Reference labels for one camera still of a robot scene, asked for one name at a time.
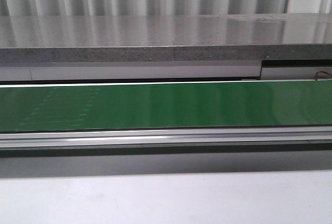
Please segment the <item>aluminium conveyor front rail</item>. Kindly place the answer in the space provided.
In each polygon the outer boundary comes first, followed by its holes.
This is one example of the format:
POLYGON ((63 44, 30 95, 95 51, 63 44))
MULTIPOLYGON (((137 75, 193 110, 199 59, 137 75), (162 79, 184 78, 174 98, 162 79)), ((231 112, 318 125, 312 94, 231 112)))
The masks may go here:
POLYGON ((1 148, 329 141, 330 126, 68 131, 1 134, 1 148))

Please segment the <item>green conveyor belt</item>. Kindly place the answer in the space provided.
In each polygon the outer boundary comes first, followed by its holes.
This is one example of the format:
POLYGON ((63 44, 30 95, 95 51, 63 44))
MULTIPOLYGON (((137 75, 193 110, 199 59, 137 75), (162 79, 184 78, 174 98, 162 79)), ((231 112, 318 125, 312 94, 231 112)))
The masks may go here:
POLYGON ((331 81, 1 87, 1 131, 331 124, 331 81))

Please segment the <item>grey conveyor rear rail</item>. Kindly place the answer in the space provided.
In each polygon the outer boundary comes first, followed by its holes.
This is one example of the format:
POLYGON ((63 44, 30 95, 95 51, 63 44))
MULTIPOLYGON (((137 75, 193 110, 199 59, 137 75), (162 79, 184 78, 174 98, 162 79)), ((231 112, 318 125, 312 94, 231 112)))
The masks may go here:
POLYGON ((2 63, 1 81, 313 79, 330 60, 2 63))

